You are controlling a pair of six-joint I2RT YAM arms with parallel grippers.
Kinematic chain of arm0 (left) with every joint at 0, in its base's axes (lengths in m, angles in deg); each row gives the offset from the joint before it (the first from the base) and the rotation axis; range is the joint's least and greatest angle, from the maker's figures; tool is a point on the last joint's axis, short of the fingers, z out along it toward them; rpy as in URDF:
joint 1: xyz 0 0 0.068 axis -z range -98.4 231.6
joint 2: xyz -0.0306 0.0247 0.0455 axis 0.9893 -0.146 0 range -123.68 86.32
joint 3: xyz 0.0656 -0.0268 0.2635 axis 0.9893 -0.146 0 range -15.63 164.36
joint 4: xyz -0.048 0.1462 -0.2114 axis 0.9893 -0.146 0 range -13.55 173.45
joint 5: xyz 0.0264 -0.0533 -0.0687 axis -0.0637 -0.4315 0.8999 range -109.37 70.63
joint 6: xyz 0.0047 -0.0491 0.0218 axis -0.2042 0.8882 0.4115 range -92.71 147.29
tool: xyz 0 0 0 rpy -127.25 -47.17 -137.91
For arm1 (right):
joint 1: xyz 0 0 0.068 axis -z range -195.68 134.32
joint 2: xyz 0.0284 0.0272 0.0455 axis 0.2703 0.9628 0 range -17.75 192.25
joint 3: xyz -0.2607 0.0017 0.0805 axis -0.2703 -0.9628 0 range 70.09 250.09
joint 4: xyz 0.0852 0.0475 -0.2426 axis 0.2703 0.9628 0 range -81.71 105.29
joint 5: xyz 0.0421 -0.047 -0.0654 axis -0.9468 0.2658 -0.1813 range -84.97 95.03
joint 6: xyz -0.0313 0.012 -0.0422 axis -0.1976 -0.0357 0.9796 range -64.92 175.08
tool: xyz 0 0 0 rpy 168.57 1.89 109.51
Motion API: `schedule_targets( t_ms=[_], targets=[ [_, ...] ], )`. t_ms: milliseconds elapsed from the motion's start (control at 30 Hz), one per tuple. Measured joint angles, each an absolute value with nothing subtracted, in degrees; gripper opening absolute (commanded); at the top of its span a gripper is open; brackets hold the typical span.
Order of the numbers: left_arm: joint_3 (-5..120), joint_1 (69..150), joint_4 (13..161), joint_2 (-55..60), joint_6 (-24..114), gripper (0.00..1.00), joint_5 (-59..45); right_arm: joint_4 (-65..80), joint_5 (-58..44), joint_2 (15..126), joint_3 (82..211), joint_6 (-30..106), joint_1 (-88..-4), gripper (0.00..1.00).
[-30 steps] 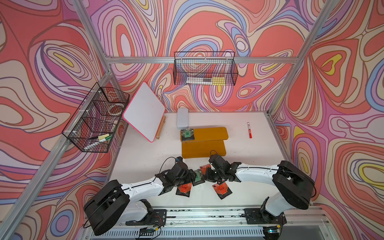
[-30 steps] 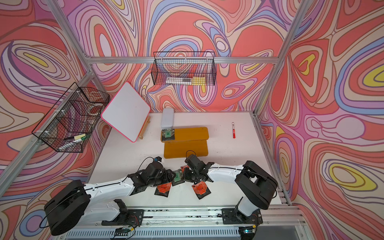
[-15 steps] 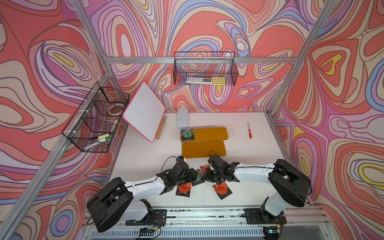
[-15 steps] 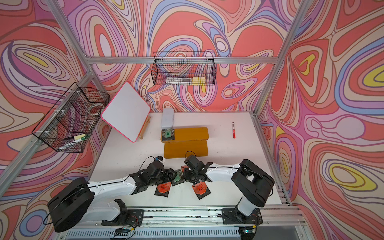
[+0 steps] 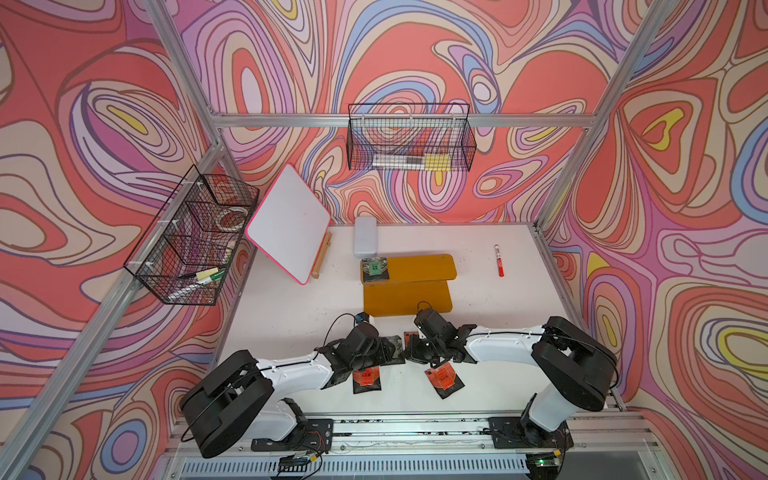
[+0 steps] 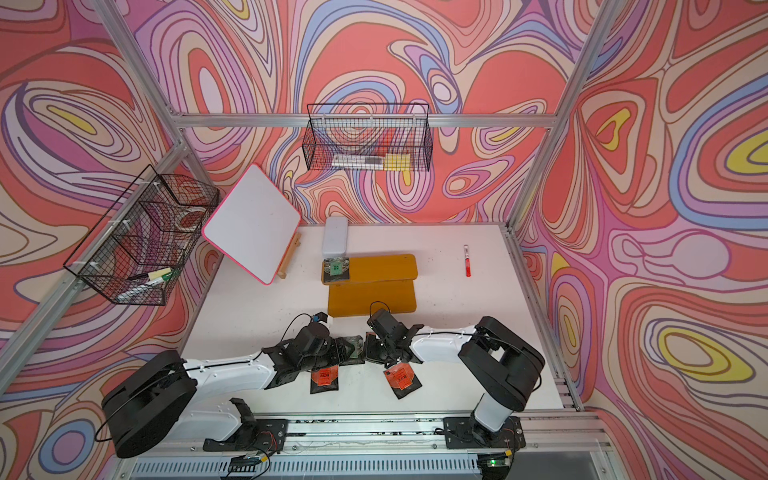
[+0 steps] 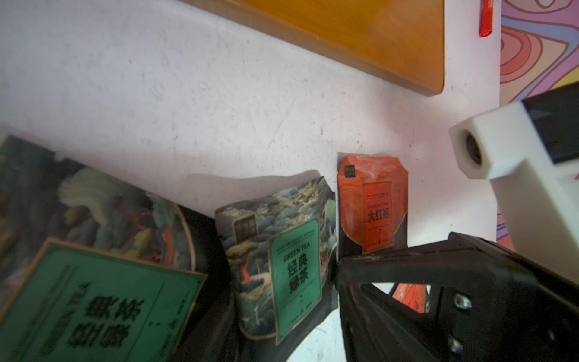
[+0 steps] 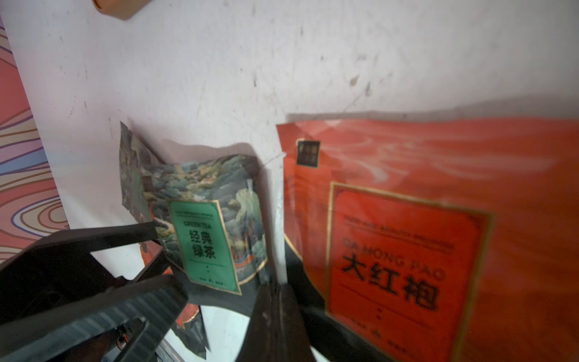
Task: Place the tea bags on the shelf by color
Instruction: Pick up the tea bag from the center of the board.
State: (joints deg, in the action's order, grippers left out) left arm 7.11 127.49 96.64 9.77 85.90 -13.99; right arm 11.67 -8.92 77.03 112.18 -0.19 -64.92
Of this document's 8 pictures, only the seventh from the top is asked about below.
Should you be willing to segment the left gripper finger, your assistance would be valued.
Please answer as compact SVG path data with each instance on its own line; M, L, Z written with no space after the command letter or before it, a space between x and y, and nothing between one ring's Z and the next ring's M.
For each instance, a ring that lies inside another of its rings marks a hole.
M429 285L431 310L396 301L396 284ZM496 243L445 241L341 259L349 361L576 361L578 287Z

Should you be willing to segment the yellow wooden two-tier shelf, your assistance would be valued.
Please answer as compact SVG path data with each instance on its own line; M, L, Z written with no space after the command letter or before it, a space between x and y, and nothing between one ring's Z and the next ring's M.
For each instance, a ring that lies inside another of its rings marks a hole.
M425 96L443 92L443 1L197 0L191 5Z

